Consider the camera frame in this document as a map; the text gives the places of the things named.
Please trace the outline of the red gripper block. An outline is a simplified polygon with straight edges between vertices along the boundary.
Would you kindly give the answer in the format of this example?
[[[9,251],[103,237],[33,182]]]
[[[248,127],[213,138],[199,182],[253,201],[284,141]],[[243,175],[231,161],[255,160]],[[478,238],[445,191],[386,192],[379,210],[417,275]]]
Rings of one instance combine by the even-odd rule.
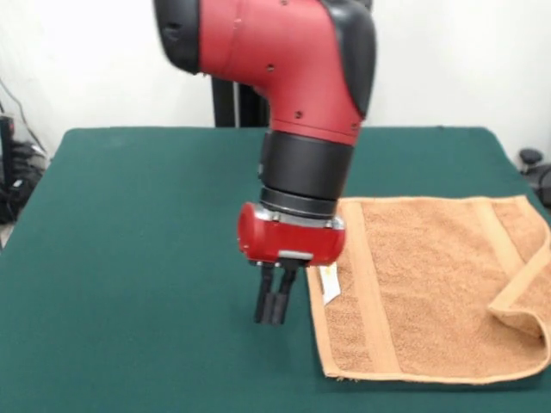
[[[345,224],[332,219],[308,219],[271,211],[247,202],[238,216],[238,247],[246,258],[261,270],[254,321],[261,324],[273,284],[273,265],[283,260],[296,260],[310,266],[329,266],[344,248]],[[286,268],[278,292],[274,296],[271,323],[284,324],[289,296],[297,270]]]

